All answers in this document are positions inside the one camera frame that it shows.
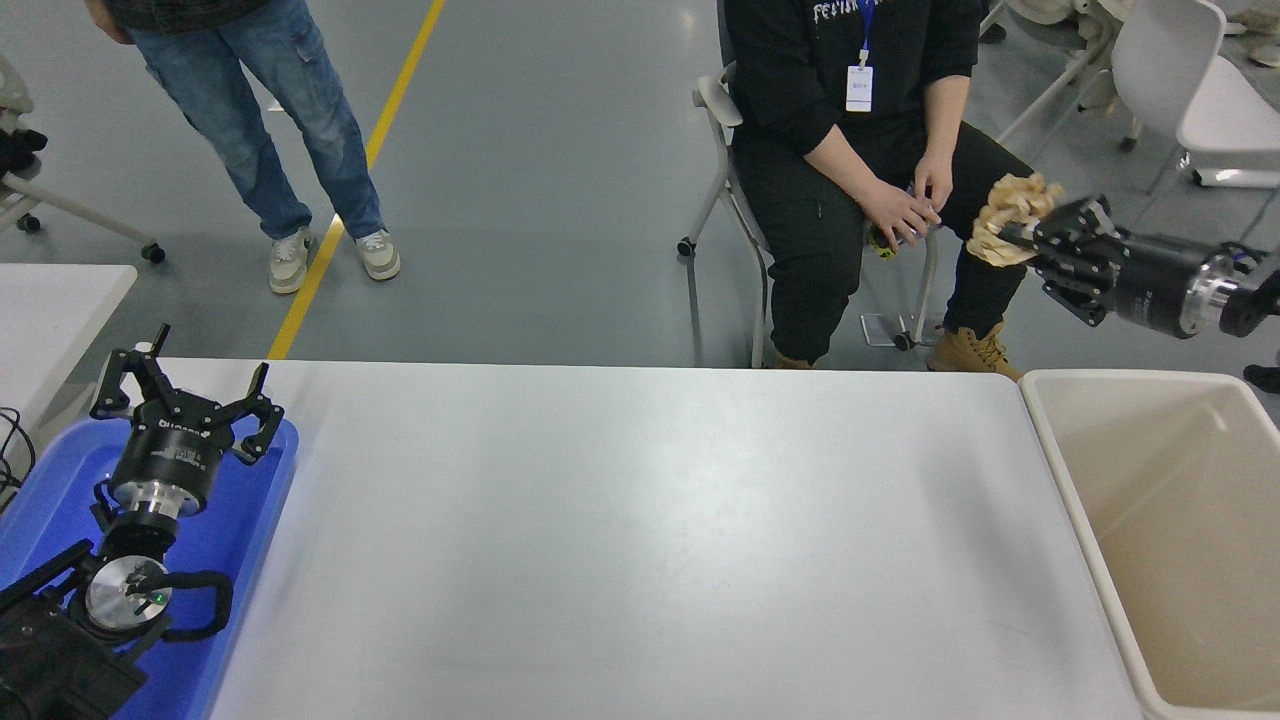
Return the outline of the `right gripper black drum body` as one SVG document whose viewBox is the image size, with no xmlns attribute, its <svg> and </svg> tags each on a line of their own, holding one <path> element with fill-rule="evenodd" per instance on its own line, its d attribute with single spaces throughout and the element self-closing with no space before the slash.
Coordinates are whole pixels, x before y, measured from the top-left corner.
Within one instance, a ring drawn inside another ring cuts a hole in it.
<svg viewBox="0 0 1280 720">
<path fill-rule="evenodd" d="M 1217 251 L 1164 234 L 1123 237 L 1108 310 L 1161 334 L 1189 340 L 1202 329 L 1196 287 L 1217 268 Z"/>
</svg>

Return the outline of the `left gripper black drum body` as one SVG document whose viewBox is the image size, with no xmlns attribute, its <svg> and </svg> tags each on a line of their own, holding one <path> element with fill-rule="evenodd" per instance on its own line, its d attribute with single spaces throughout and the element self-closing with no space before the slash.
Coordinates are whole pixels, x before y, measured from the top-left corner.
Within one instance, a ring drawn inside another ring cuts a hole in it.
<svg viewBox="0 0 1280 720">
<path fill-rule="evenodd" d="M 173 416 L 160 401 L 147 401 L 132 411 L 131 434 L 116 464 L 110 492 L 157 482 L 189 496 L 210 496 L 225 452 L 234 439 L 230 425 L 200 428 L 212 411 L 205 404 L 184 401 Z"/>
</svg>

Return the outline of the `person's right hand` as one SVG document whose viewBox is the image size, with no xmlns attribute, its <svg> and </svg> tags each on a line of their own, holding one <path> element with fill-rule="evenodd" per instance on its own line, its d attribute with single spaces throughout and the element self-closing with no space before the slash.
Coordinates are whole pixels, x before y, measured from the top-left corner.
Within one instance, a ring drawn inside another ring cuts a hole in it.
<svg viewBox="0 0 1280 720">
<path fill-rule="evenodd" d="M 131 46 L 134 44 L 131 35 L 122 28 L 108 4 L 102 0 L 84 0 L 84 6 L 92 22 L 115 44 Z"/>
<path fill-rule="evenodd" d="M 877 178 L 855 192 L 858 204 L 890 249 L 897 250 L 901 243 L 914 247 L 941 223 L 940 209 L 945 205 L 950 187 L 936 186 L 925 179 L 918 179 L 914 187 L 925 193 L 913 195 Z"/>
</svg>

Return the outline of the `person's left hand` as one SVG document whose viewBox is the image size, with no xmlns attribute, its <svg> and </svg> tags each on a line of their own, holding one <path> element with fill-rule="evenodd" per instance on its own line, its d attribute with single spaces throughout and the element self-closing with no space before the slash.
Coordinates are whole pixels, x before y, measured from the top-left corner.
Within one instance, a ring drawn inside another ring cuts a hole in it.
<svg viewBox="0 0 1280 720">
<path fill-rule="evenodd" d="M 916 201 L 941 213 L 954 191 L 954 150 L 927 149 L 916 163 L 911 191 Z"/>
</svg>

